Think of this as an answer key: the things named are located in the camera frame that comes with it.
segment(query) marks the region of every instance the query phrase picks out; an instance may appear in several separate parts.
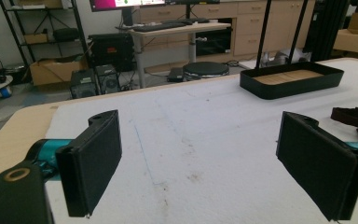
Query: black stool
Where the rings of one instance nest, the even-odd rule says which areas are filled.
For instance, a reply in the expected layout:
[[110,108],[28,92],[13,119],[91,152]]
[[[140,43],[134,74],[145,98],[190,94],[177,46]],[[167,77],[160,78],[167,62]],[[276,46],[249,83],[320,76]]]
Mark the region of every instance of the black stool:
[[229,68],[222,63],[199,62],[183,66],[183,74],[187,81],[228,75]]

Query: table leg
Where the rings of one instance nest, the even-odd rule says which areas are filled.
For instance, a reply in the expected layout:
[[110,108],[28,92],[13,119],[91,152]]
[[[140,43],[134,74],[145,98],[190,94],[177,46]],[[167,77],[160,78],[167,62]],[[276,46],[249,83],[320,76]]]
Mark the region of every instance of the table leg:
[[142,52],[142,38],[140,36],[132,36],[136,66],[138,69],[139,85],[141,89],[145,88],[145,71],[144,71],[144,55]]
[[196,34],[191,34],[190,44],[189,44],[188,58],[191,63],[196,61]]

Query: keyboard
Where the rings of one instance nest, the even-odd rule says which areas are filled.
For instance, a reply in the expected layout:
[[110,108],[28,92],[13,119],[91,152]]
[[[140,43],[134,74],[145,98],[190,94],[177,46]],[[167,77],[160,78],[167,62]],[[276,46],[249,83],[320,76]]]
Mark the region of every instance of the keyboard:
[[165,24],[165,23],[177,23],[177,22],[191,25],[194,22],[207,23],[209,22],[209,20],[205,18],[189,18],[189,19],[167,20],[167,21],[162,21],[161,23]]
[[157,25],[147,25],[147,26],[138,26],[134,27],[133,30],[136,32],[152,32],[152,31],[159,31],[159,30],[167,30],[176,27],[186,26],[184,23],[162,23]]

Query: desk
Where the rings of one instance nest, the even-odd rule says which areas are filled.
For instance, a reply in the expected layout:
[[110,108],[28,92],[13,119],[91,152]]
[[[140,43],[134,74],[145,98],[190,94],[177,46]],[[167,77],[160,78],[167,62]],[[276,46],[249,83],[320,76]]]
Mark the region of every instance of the desk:
[[[345,71],[338,87],[273,101],[233,75],[24,108],[0,131],[0,172],[36,140],[73,138],[90,115],[118,109],[123,158],[105,194],[91,219],[68,217],[61,183],[49,181],[56,223],[329,223],[275,156],[284,110],[358,141],[329,118],[358,106],[358,60],[322,63]],[[340,223],[358,224],[358,202]]]
[[[135,60],[138,68],[138,76],[141,88],[145,88],[145,67],[159,65],[164,63],[174,63],[179,61],[190,60],[191,63],[196,61],[196,33],[212,30],[223,30],[229,27],[228,23],[199,23],[184,27],[160,30],[154,32],[140,33],[130,30],[129,33],[133,39]],[[169,49],[160,49],[152,51],[143,51],[143,38],[158,37],[165,35],[191,35],[188,47],[175,47]]]

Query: drawer handle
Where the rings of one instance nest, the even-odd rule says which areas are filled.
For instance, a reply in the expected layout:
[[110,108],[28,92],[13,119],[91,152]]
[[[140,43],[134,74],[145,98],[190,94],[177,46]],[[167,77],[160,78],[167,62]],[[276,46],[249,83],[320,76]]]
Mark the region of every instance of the drawer handle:
[[167,15],[167,14],[171,14],[170,11],[159,11],[158,12],[159,15]]

